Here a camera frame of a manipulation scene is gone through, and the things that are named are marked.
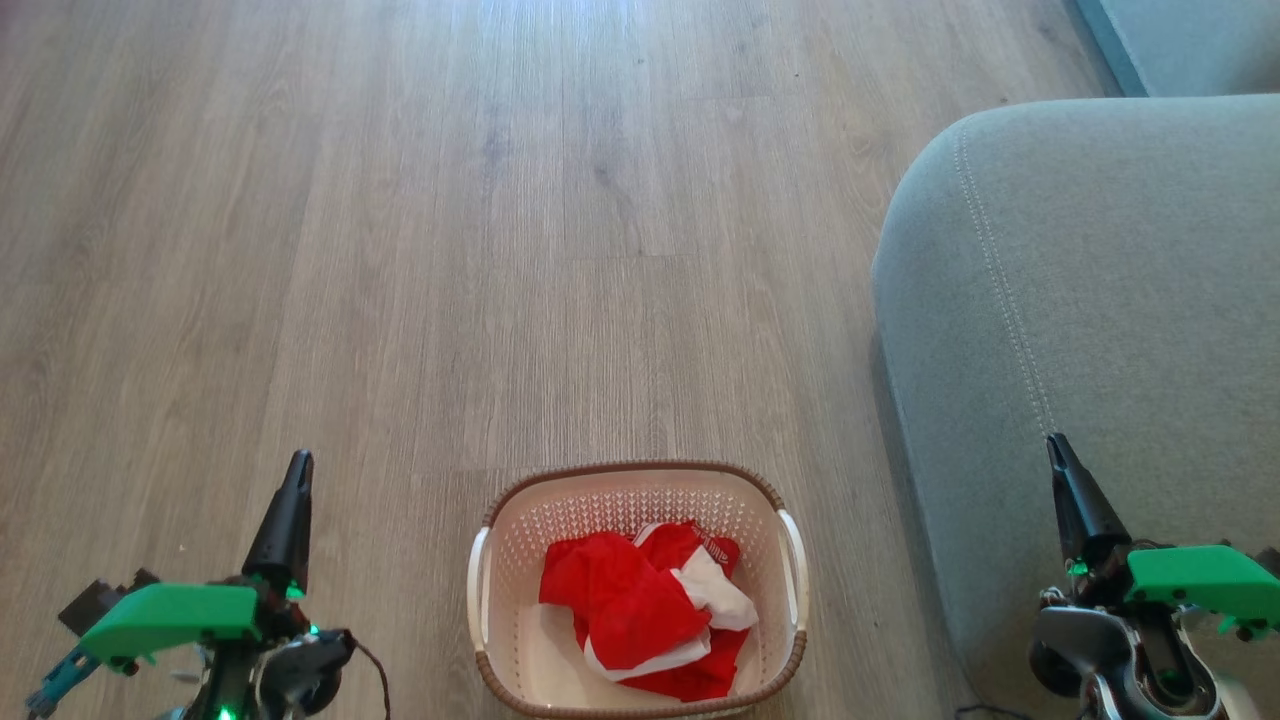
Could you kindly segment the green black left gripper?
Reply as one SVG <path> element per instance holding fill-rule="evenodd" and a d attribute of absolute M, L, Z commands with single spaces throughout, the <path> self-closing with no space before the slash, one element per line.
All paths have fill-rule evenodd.
<path fill-rule="evenodd" d="M 187 644 L 269 648 L 314 630 L 289 593 L 308 589 L 315 459 L 293 452 L 241 573 L 262 583 L 157 582 L 123 594 L 79 635 L 91 659 L 123 670 Z"/>

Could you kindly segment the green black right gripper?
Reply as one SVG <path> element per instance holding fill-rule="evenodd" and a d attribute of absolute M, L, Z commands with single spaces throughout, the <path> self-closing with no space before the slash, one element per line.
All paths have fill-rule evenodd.
<path fill-rule="evenodd" d="M 1121 615 L 1198 610 L 1222 618 L 1219 632 L 1244 642 L 1277 632 L 1277 548 L 1130 544 L 1132 534 L 1068 437 L 1048 434 L 1046 451 L 1070 605 Z"/>

